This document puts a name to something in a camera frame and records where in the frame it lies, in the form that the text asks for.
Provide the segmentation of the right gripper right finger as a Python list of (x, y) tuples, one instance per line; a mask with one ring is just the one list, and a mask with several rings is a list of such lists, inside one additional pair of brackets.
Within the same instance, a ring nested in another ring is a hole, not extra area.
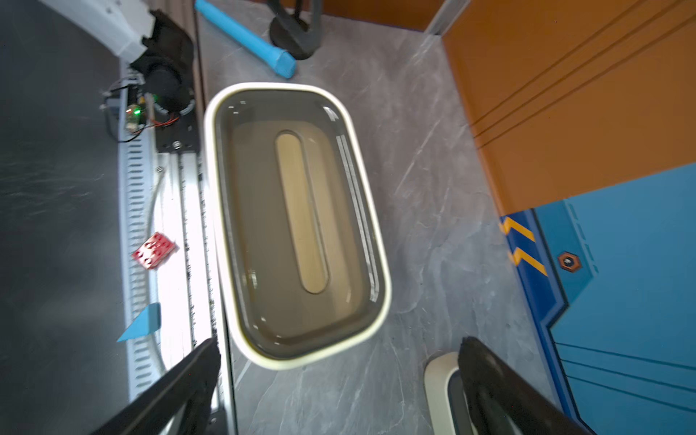
[(460, 377), (478, 434), (586, 434), (483, 342), (462, 339)]

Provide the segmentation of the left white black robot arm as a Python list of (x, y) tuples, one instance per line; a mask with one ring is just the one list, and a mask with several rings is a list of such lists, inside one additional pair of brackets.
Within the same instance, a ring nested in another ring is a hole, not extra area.
[(169, 113), (193, 101), (194, 44), (186, 31), (143, 1), (52, 0), (45, 5), (81, 27), (142, 75), (143, 89)]

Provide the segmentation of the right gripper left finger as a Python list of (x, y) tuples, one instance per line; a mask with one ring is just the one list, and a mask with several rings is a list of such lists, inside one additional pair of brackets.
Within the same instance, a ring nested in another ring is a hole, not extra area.
[(161, 434), (175, 421), (175, 434), (210, 434), (220, 366), (218, 341), (209, 338), (94, 432)]

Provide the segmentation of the dark lid cream box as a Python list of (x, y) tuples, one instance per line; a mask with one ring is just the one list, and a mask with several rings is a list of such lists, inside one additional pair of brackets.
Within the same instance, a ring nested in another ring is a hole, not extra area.
[(238, 83), (204, 121), (206, 204), (228, 330), (291, 370), (375, 335), (393, 286), (355, 126), (322, 88)]
[(446, 353), (429, 362), (424, 387), (434, 434), (475, 434), (463, 389), (457, 353)]

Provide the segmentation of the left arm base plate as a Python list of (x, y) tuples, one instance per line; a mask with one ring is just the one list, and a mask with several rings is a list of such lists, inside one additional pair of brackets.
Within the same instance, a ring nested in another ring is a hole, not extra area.
[(159, 153), (198, 153), (200, 135), (196, 99), (190, 91), (190, 101), (180, 112), (168, 112), (154, 98), (155, 148)]

